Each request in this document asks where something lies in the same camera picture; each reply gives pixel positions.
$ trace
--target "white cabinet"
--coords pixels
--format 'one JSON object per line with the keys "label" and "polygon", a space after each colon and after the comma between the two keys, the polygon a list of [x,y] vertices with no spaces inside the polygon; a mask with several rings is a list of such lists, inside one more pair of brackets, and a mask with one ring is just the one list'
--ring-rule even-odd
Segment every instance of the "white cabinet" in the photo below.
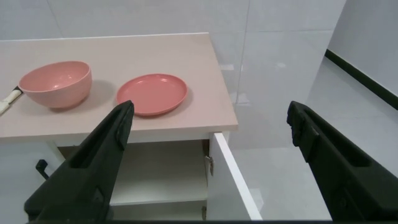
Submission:
{"label": "white cabinet", "polygon": [[24,203],[45,181],[35,169],[40,159],[48,163],[45,169],[48,175],[61,163],[57,154],[45,142],[0,144],[2,223],[27,223]]}
{"label": "white cabinet", "polygon": [[209,158],[202,143],[129,144],[111,199],[114,219],[261,220],[223,134],[211,135]]}

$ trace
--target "door hinge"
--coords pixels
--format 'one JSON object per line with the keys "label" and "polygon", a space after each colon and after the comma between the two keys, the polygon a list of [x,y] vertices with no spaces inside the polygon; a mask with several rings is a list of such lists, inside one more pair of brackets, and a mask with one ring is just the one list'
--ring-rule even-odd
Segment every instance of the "door hinge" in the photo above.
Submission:
{"label": "door hinge", "polygon": [[210,174],[211,174],[211,176],[213,176],[213,173],[214,173],[214,160],[210,156],[206,156],[206,159],[209,161]]}
{"label": "door hinge", "polygon": [[203,207],[201,208],[201,219],[202,219],[203,221],[206,221],[206,212],[207,212],[207,207],[206,207],[206,206],[203,206]]}

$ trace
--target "black baseboard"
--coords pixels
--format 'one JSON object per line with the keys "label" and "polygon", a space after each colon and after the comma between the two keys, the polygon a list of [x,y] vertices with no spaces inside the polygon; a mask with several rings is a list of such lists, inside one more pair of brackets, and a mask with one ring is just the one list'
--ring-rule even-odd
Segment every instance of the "black baseboard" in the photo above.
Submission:
{"label": "black baseboard", "polygon": [[385,89],[380,84],[376,83],[374,80],[369,78],[363,72],[359,71],[357,68],[352,66],[350,63],[339,57],[337,54],[333,53],[329,49],[326,50],[325,57],[343,69],[346,73],[351,75],[362,85],[384,100],[386,103],[391,105],[393,108],[398,110],[398,96],[391,93],[389,90]]}

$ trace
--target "open cabinet door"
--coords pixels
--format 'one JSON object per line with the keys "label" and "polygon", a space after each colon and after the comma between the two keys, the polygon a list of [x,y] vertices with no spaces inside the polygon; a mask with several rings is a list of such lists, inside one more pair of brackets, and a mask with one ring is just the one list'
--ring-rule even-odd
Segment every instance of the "open cabinet door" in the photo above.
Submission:
{"label": "open cabinet door", "polygon": [[262,220],[222,133],[210,138],[206,220]]}

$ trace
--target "drawer handle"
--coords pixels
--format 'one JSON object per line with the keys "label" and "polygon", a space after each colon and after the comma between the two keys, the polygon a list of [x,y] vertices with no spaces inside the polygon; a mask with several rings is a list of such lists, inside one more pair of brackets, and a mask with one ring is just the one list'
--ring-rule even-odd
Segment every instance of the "drawer handle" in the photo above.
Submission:
{"label": "drawer handle", "polygon": [[45,168],[48,166],[48,163],[44,160],[41,159],[37,162],[36,164],[36,170],[44,177],[44,179],[48,179],[49,176],[44,172]]}

